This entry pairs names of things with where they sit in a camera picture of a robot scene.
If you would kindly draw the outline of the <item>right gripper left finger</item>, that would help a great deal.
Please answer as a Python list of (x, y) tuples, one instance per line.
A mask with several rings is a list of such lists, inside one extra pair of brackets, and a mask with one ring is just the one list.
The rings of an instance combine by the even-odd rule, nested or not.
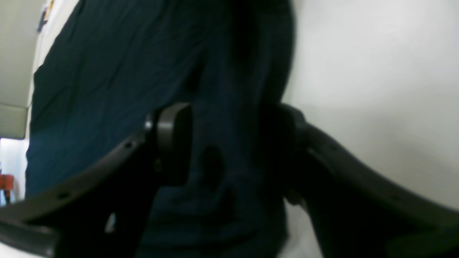
[(191, 142), (190, 104), (151, 113), (87, 170), (2, 207), (1, 257), (134, 257), (157, 190), (187, 182)]

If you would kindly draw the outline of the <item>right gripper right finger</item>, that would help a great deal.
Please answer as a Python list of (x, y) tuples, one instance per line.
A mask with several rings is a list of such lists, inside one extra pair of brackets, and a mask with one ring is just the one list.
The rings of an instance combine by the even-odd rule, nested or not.
[(310, 216), (324, 258), (457, 258), (459, 216), (374, 172), (286, 104), (260, 128), (282, 192)]

